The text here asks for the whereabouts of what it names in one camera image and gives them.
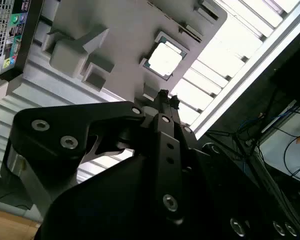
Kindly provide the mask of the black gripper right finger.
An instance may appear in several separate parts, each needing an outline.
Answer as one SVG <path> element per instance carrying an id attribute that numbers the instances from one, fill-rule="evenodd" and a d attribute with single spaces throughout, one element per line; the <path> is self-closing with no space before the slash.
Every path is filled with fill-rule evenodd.
<path id="1" fill-rule="evenodd" d="M 180 100 L 176 95 L 173 95 L 169 99 L 169 105 L 171 110 L 171 116 L 174 121 L 174 138 L 180 142 L 180 157 L 181 165 L 183 169 L 193 168 L 193 157 L 192 149 L 196 149 L 198 141 L 196 140 L 193 131 L 185 124 L 181 122 L 179 115 Z"/>

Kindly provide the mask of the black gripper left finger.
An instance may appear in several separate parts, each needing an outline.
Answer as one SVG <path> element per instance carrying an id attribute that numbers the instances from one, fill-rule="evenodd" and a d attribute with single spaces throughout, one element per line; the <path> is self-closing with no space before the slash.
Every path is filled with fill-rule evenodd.
<path id="1" fill-rule="evenodd" d="M 125 160 L 163 157 L 168 145 L 181 157 L 171 97 L 161 90 L 143 107 L 117 101 L 22 110 L 10 132 L 10 172 L 45 218 L 63 193 Z"/>

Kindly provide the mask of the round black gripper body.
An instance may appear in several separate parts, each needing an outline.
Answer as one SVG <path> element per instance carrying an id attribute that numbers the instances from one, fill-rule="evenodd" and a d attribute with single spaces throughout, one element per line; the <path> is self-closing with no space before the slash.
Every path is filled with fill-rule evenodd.
<path id="1" fill-rule="evenodd" d="M 37 240 L 300 240 L 300 228 L 215 144 L 132 157 L 69 189 Z"/>

